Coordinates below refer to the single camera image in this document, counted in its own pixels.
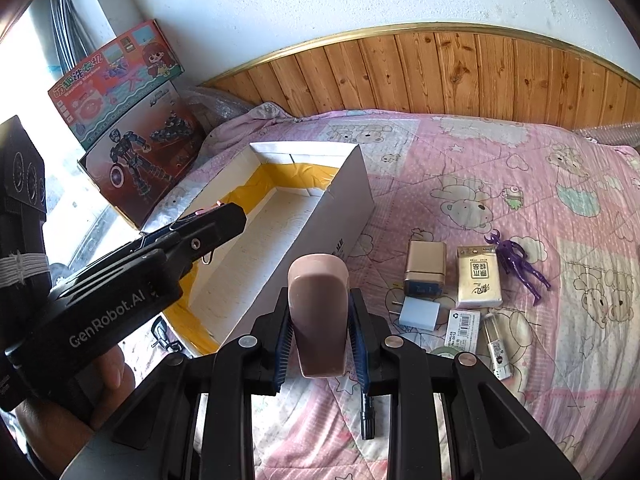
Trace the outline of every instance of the window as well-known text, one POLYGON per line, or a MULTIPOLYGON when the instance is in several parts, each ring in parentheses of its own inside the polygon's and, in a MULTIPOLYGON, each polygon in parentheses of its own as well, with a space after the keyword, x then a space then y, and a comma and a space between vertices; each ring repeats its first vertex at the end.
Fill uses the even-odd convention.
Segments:
POLYGON ((51 72, 28 11, 0 43, 0 122, 18 115, 44 159, 44 241, 56 281, 133 240, 138 232, 78 168, 83 150, 47 94, 56 81, 51 72))

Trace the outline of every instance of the barcode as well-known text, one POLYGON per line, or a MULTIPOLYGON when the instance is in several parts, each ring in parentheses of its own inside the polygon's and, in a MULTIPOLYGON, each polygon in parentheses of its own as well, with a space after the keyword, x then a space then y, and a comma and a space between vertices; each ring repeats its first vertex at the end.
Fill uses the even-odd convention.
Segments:
POLYGON ((460 337, 467 337, 469 325, 471 324, 471 316, 469 314, 462 314, 460 316, 460 326, 458 328, 458 335, 460 337))

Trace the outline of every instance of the human hand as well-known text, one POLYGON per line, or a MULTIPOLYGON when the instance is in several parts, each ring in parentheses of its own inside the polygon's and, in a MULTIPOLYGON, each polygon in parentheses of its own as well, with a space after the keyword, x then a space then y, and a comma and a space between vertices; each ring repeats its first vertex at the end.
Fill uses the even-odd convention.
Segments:
POLYGON ((50 400, 27 399, 15 409, 27 442, 57 477, 136 386, 133 371, 125 364, 119 346, 98 357, 94 364, 104 390, 89 426, 50 400))

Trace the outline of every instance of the bed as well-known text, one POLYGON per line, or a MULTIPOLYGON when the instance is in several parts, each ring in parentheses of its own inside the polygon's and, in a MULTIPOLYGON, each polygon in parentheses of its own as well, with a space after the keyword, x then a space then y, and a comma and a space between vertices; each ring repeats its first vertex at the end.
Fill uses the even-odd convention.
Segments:
MULTIPOLYGON (((351 285, 393 332, 434 349, 445 325, 409 329, 392 313, 408 241, 447 243, 437 299, 446 308, 453 248, 481 244, 493 228, 518 241, 552 290, 532 306, 519 282, 502 283, 504 304, 492 311, 514 368, 505 386, 583 478, 600 478, 640 419, 640 157, 568 129, 640 121, 640 89, 593 55, 496 32, 352 35, 216 79, 258 106, 212 131, 148 228, 172 219, 249 142, 359 143, 376 208, 347 259, 351 285)), ((478 353, 490 366, 482 338, 478 353)), ((388 399, 376 399, 379 437, 363 441, 358 392, 352 364, 328 380, 291 365, 277 402, 254 398, 256 478, 383 479, 388 399)))

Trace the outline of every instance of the white strap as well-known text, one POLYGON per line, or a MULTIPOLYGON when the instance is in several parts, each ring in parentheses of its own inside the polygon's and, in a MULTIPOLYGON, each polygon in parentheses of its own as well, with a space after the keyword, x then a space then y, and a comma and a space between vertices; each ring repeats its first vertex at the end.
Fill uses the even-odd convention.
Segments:
POLYGON ((0 288, 11 286, 15 283, 24 283, 24 280, 49 272, 49 259, 46 254, 29 253, 9 254, 0 258, 0 288))

